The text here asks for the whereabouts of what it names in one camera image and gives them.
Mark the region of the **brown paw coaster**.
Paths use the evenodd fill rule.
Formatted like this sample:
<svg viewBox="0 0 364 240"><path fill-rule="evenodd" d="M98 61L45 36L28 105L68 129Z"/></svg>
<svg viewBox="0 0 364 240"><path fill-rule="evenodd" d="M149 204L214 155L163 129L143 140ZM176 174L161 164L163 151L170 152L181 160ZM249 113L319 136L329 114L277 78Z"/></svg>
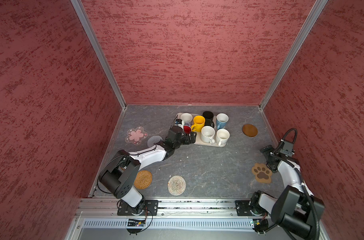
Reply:
<svg viewBox="0 0 364 240"><path fill-rule="evenodd" d="M273 172L266 164L255 163L252 167L252 173L257 182L262 184L270 184L272 182Z"/></svg>

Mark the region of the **brown woven rattan coaster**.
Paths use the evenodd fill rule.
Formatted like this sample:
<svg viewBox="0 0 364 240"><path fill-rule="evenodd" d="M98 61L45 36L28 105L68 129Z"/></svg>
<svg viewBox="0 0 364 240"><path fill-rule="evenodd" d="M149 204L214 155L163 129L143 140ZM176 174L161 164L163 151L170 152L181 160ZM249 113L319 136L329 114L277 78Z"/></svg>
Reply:
<svg viewBox="0 0 364 240"><path fill-rule="evenodd" d="M152 180L153 175L151 172L146 170L139 171L135 179L134 186L139 190L143 190L151 185Z"/></svg>

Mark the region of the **brown round wooden coaster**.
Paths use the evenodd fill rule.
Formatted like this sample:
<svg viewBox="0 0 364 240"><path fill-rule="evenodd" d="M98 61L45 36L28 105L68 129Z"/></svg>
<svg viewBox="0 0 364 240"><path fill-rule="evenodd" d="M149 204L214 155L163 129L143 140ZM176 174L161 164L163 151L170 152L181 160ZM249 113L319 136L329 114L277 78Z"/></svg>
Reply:
<svg viewBox="0 0 364 240"><path fill-rule="evenodd" d="M258 134L258 129L254 125L245 124L242 127L242 132L244 133L244 135L252 138L252 137L255 137Z"/></svg>

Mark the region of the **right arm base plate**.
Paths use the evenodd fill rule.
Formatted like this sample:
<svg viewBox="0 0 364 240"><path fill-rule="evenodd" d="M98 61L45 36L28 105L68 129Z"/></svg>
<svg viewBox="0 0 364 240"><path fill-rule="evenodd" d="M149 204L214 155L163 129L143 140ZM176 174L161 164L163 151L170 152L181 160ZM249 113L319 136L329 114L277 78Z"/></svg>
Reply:
<svg viewBox="0 0 364 240"><path fill-rule="evenodd" d="M255 212L250 204L250 200L235 201L236 212L238 217L261 216L261 213Z"/></svg>

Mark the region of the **beige woven spiral coaster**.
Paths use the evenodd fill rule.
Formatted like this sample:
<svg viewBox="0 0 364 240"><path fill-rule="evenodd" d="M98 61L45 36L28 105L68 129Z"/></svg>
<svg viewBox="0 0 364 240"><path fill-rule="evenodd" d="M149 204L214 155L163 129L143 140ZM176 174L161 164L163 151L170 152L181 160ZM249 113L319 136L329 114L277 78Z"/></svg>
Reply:
<svg viewBox="0 0 364 240"><path fill-rule="evenodd" d="M168 191L173 196L181 195L186 189L186 181L181 176L173 176L168 182Z"/></svg>

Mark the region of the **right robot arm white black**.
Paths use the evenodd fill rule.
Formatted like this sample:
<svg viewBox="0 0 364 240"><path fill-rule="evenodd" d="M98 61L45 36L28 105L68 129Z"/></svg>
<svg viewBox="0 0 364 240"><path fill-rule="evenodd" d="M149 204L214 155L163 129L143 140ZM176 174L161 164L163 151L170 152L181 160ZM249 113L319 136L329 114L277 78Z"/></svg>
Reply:
<svg viewBox="0 0 364 240"><path fill-rule="evenodd" d="M292 158L288 151L268 145L260 152L267 160L267 167L256 167L253 173L268 175L279 172L285 189L278 198L257 191L253 194L249 206L255 216L269 215L274 225L283 228L294 239L318 240L321 233L320 219L325 209L307 187L301 174L299 161Z"/></svg>

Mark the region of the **grey round coaster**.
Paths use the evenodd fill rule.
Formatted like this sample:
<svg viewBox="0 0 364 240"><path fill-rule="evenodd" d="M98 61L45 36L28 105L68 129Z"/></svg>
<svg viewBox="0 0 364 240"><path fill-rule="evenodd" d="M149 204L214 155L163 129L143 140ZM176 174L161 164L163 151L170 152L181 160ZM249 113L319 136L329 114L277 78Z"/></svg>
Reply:
<svg viewBox="0 0 364 240"><path fill-rule="evenodd" d="M163 138L161 136L152 136L148 139L147 145L149 148L152 148L160 141L163 141Z"/></svg>

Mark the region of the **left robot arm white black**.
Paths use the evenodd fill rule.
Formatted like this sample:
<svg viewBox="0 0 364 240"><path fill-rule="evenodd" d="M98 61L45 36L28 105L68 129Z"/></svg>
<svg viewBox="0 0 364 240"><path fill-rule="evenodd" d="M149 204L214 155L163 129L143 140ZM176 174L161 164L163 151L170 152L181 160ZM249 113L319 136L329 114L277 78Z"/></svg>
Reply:
<svg viewBox="0 0 364 240"><path fill-rule="evenodd" d="M145 197L134 187L138 172L149 165L171 157L182 145L196 142L197 133L186 133L181 127L173 126L168 136L153 147L128 153L120 150L100 171L98 181L117 199L124 202L135 214L145 211Z"/></svg>

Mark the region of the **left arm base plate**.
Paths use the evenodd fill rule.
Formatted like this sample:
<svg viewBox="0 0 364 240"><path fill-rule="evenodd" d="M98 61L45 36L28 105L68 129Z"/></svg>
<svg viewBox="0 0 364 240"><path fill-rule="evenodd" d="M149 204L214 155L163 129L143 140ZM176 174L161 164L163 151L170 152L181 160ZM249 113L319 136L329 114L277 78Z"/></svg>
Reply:
<svg viewBox="0 0 364 240"><path fill-rule="evenodd" d="M158 200L141 200L136 207L131 207L128 203L120 200L117 203L118 216L156 216L158 211Z"/></svg>

